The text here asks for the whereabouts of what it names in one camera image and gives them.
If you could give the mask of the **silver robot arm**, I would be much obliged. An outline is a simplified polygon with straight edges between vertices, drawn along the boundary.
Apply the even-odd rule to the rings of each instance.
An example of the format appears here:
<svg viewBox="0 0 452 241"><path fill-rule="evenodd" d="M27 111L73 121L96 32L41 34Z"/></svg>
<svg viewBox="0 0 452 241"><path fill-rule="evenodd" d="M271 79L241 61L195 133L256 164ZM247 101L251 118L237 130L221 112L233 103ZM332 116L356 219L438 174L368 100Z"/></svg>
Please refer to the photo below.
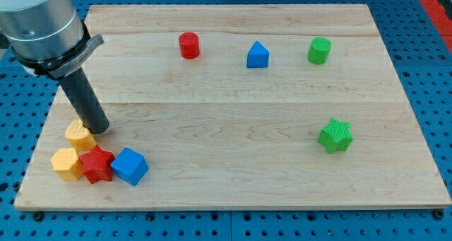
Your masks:
<svg viewBox="0 0 452 241"><path fill-rule="evenodd" d="M1 0L1 29L25 69L59 80L104 43L90 36L71 0Z"/></svg>

